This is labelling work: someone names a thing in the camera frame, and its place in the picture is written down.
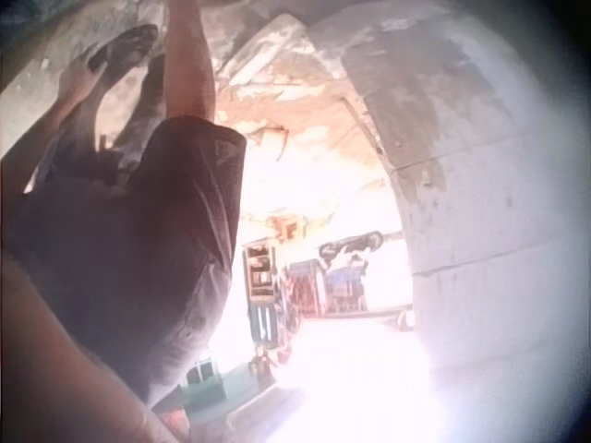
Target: hand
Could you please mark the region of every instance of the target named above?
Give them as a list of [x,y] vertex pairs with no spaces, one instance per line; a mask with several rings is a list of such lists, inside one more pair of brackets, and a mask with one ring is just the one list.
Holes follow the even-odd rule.
[[76,57],[64,70],[59,79],[58,99],[78,104],[89,96],[107,67],[104,62],[96,72],[90,71],[89,60],[95,54],[95,48],[96,43]]

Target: dark shorts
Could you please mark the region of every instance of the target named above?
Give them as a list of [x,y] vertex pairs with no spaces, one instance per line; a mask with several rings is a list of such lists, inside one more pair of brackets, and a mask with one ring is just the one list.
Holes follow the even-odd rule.
[[125,186],[61,174],[5,211],[4,247],[70,335],[149,405],[222,315],[245,152],[234,130],[178,117]]

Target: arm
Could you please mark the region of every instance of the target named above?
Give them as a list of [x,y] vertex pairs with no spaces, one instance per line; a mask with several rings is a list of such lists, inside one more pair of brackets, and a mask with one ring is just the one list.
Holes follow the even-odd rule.
[[72,110],[92,91],[106,66],[96,73],[88,68],[94,46],[76,58],[60,78],[54,105],[22,136],[6,154],[2,169],[2,203],[9,204],[21,195],[39,164],[52,137]]
[[18,265],[2,259],[3,441],[177,443],[70,339]]

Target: bare leg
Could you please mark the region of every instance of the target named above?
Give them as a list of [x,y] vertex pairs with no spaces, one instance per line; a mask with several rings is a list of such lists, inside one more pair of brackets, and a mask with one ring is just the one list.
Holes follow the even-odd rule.
[[164,120],[163,72],[164,56],[158,55],[150,61],[138,104],[113,144],[113,150],[123,155],[119,167],[124,171],[139,164],[152,132]]
[[72,111],[40,162],[35,185],[54,176],[98,179],[108,185],[115,183],[116,152],[101,155],[94,148],[96,114],[104,95],[129,70],[139,64],[158,37],[154,25],[142,25],[123,32],[105,44],[89,61],[95,69],[106,61],[103,76],[90,95]]
[[198,0],[168,0],[164,50],[166,116],[191,115],[213,122],[215,82]]

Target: shelving unit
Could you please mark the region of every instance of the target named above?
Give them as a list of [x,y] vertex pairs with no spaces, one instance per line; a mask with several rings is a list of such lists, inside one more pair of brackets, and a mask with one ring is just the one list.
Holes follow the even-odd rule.
[[275,310],[279,296],[276,246],[276,240],[264,239],[245,245],[243,252],[252,339],[267,349],[281,344]]

